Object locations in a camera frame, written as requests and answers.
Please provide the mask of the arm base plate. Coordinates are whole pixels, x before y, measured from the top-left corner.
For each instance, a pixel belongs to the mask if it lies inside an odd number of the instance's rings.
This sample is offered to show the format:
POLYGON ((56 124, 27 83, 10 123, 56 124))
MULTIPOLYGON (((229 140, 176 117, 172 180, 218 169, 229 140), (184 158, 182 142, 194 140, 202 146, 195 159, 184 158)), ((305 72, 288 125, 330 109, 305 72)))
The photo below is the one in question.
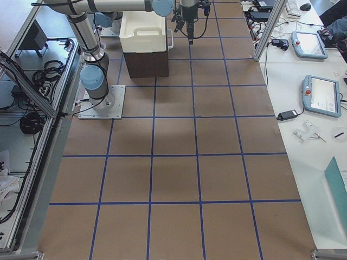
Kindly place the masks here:
POLYGON ((101 119, 116 119, 122 118, 125 85, 109 85, 109 92, 101 104, 93 107, 98 102, 96 100, 89 101, 87 91, 84 91, 83 99, 87 99, 81 104, 82 112, 78 114, 81 120, 101 120, 101 119))

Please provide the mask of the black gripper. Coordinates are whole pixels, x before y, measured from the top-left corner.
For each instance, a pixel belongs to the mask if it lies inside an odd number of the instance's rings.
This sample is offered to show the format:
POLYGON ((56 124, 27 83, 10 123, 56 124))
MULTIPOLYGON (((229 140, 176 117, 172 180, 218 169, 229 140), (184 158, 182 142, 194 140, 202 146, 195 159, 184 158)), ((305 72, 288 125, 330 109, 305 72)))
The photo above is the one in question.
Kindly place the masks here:
POLYGON ((198 7, 199 4, 192 6, 180 5, 181 18, 187 23, 194 23, 194 20, 198 17, 198 7))
MULTIPOLYGON (((172 22, 176 22, 176 27, 174 32, 177 33, 181 31, 183 26, 185 25, 185 20, 183 15, 186 13, 186 8, 177 8, 173 11, 172 22)), ((187 21, 187 38, 189 45, 193 45, 194 43, 194 22, 187 21)))

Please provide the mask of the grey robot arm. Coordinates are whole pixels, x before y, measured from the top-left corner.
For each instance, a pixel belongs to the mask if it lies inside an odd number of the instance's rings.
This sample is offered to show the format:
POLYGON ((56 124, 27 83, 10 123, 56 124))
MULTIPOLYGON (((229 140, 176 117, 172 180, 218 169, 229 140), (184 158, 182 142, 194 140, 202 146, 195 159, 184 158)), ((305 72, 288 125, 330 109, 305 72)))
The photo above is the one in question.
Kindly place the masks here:
POLYGON ((102 37, 161 36, 166 34, 166 18, 153 12, 97 12, 102 37))
POLYGON ((166 17, 173 13, 181 17, 176 20, 178 25, 186 24, 188 41, 193 44, 194 40, 194 20, 197 18, 200 1, 180 1, 179 10, 176 10, 174 1, 42 1, 41 3, 31 3, 32 6, 47 6, 52 10, 66 15, 75 37, 82 49, 82 58, 87 64, 81 72, 91 76, 100 74, 100 82, 93 82, 91 87, 83 86, 89 95, 92 108, 101 109, 102 106, 110 105, 107 101, 110 96, 107 83, 108 57, 102 50, 88 20, 87 14, 97 12, 124 12, 124 11, 146 11, 166 17))

